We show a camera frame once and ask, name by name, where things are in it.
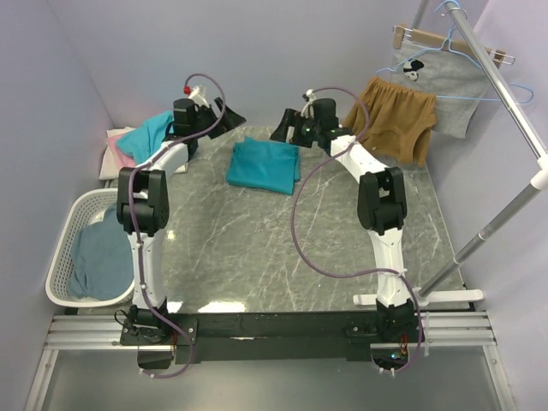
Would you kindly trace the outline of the teal t shirt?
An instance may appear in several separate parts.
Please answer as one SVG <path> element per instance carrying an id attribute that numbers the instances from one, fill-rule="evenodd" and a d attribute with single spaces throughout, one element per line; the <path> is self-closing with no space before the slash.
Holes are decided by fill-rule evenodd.
<path id="1" fill-rule="evenodd" d="M 228 184 L 292 195 L 301 179 L 298 146 L 246 136 L 233 146 L 226 174 Z"/>

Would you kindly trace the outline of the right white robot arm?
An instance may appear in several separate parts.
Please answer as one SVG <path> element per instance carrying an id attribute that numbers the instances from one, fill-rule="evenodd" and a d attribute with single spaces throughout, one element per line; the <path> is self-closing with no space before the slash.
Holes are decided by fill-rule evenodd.
<path id="1" fill-rule="evenodd" d="M 308 98 L 303 110 L 286 109 L 271 140 L 310 148 L 313 143 L 329 157 L 313 172 L 336 160 L 358 182 L 357 218 L 372 242 L 376 266 L 350 274 L 335 274 L 315 266 L 303 253 L 295 231 L 296 209 L 290 215 L 293 243 L 301 259 L 314 271 L 336 279 L 377 276 L 373 305 L 377 310 L 376 332 L 394 342 L 416 324 L 412 287 L 405 276 L 402 228 L 408 215 L 403 173 L 377 160 L 351 130 L 339 124 L 332 98 Z"/>

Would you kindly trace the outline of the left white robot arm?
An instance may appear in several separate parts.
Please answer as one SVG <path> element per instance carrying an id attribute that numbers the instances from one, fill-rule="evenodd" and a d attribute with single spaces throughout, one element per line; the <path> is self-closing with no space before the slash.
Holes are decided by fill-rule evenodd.
<path id="1" fill-rule="evenodd" d="M 168 180 L 195 154 L 199 138 L 215 139 L 246 121 L 222 98 L 214 103 L 219 112 L 197 97 L 176 100 L 159 149 L 143 164 L 124 167 L 119 173 L 116 217 L 128 236 L 134 268 L 127 327 L 140 327 L 142 336 L 153 344 L 165 342 L 171 333 L 164 281 L 158 277 L 170 216 Z"/>

